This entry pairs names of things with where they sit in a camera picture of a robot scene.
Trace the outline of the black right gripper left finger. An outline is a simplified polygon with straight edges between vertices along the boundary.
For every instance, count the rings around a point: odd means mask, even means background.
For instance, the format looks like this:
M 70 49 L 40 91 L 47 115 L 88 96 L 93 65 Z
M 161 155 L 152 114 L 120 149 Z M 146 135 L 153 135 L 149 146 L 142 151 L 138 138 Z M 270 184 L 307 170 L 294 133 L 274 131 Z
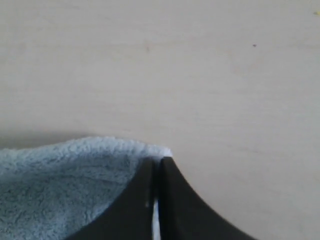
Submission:
M 155 163 L 144 158 L 115 201 L 68 240 L 151 240 L 153 238 Z

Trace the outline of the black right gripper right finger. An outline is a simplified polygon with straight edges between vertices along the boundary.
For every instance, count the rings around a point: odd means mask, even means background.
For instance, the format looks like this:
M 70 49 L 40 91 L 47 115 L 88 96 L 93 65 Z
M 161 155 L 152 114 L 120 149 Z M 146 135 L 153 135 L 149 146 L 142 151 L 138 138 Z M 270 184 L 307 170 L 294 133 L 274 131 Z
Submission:
M 217 214 L 193 190 L 171 157 L 158 172 L 158 216 L 162 240 L 252 240 Z

